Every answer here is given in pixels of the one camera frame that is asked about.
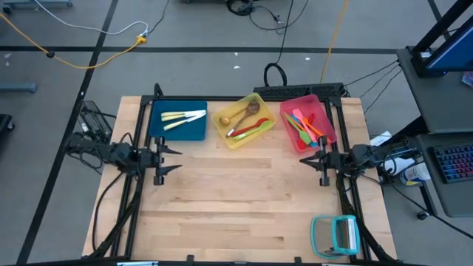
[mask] keyboard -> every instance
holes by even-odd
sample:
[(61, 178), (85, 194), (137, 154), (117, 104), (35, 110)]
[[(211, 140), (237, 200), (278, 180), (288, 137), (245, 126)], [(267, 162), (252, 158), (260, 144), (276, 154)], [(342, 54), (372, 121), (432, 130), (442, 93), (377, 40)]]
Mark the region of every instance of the keyboard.
[(445, 183), (473, 180), (473, 144), (432, 148)]
[(343, 83), (323, 83), (293, 86), (269, 86), (254, 88), (261, 97), (297, 98), (314, 94), (317, 98), (342, 97), (346, 94)]

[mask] blue tray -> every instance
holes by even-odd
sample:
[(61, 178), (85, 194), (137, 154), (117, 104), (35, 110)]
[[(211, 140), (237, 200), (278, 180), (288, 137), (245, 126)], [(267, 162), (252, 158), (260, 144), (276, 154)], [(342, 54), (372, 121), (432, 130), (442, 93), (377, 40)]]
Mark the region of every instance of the blue tray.
[(177, 121), (161, 121), (161, 113), (164, 112), (186, 112), (207, 110), (207, 102), (204, 100), (156, 100), (153, 103), (153, 112), (149, 124), (149, 135), (152, 137), (163, 136), (166, 140), (204, 140), (207, 128), (207, 115), (189, 123), (184, 123), (168, 131), (163, 127)]

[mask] computer monitor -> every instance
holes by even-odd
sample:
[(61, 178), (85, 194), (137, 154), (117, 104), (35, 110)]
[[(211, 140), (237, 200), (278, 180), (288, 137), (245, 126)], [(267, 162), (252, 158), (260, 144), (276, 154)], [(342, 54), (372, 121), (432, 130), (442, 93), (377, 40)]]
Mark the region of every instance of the computer monitor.
[(447, 72), (473, 71), (473, 17), (438, 49), (430, 47), (471, 4), (472, 0), (458, 0), (418, 45), (411, 49), (412, 63), (419, 77), (435, 78)]

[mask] pink tray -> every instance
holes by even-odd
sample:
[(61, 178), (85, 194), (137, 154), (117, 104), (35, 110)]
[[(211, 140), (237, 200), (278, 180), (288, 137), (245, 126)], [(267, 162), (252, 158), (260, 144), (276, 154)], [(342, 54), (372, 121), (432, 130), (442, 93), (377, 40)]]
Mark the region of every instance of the pink tray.
[(289, 134), (290, 141), (292, 142), (294, 149), (298, 153), (304, 153), (306, 151), (318, 151), (319, 147), (305, 146), (304, 149), (301, 149), (297, 145), (297, 140), (299, 139), (299, 132), (293, 128), (292, 125), (286, 120), (285, 113), (291, 115), (294, 109), (299, 108), (304, 117), (307, 119), (311, 114), (314, 114), (314, 120), (311, 125), (318, 129), (324, 135), (328, 136), (328, 144), (334, 143), (337, 141), (337, 135), (335, 130), (333, 130), (332, 124), (328, 120), (327, 115), (325, 114), (322, 105), (319, 102), (319, 99), (315, 95), (307, 95), (304, 97), (296, 98), (293, 100), (286, 100), (282, 102), (279, 107), (279, 114), (281, 115), (282, 122), (286, 127), (286, 131)]

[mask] green spatula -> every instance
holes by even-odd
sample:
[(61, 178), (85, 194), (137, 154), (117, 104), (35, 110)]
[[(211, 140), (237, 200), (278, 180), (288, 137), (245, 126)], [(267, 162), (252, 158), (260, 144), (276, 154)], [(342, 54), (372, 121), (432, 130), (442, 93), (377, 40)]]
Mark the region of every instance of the green spatula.
[(284, 116), (286, 117), (286, 120), (299, 132), (299, 137), (301, 138), (302, 141), (304, 141), (304, 143), (306, 145), (309, 145), (309, 143), (312, 142), (312, 140), (310, 139), (310, 136), (307, 132), (303, 132), (294, 122), (292, 119), (290, 119), (290, 116), (286, 113), (284, 113)]

